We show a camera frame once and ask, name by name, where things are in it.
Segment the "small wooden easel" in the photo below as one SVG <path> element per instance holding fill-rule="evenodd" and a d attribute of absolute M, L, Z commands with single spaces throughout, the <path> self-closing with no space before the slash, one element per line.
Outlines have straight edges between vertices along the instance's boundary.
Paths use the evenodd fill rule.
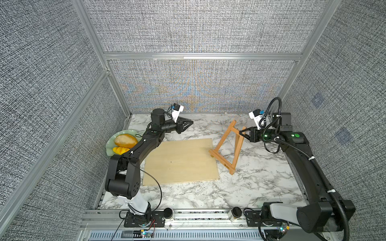
<path fill-rule="evenodd" d="M 234 119 L 221 137 L 217 146 L 209 150 L 211 157 L 228 169 L 230 175 L 236 173 L 236 167 L 241 153 L 244 137 L 240 135 Z"/>

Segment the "light wooden board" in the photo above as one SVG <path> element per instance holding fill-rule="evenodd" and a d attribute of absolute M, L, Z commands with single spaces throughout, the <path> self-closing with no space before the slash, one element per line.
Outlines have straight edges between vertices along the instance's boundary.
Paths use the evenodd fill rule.
<path fill-rule="evenodd" d="M 218 180 L 212 139 L 162 142 L 145 159 L 143 186 Z"/>

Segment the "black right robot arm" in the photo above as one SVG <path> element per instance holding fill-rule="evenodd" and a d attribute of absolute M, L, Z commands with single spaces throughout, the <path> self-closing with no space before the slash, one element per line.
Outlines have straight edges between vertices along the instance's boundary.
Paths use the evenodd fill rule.
<path fill-rule="evenodd" d="M 272 122 L 265 128 L 244 128 L 239 133 L 253 143 L 278 144 L 306 199 L 307 204 L 301 207 L 280 202 L 265 203 L 262 220 L 295 224 L 309 234 L 343 232 L 343 240 L 349 239 L 349 220 L 356 208 L 352 201 L 342 198 L 328 180 L 305 134 L 293 130 L 289 112 L 273 113 Z"/>

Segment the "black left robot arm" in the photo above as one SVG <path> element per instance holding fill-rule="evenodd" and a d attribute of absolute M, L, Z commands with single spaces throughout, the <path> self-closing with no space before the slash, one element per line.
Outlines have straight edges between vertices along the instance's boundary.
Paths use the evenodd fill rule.
<path fill-rule="evenodd" d="M 128 200 L 129 210 L 126 217 L 132 218 L 141 227 L 152 224 L 151 204 L 140 193 L 140 173 L 148 174 L 140 168 L 145 158 L 164 140 L 166 133 L 186 131 L 193 121 L 180 117 L 184 110 L 182 105 L 174 103 L 167 111 L 157 108 L 151 112 L 151 122 L 148 124 L 141 140 L 129 151 L 113 155 L 110 158 L 105 190 L 113 196 Z"/>

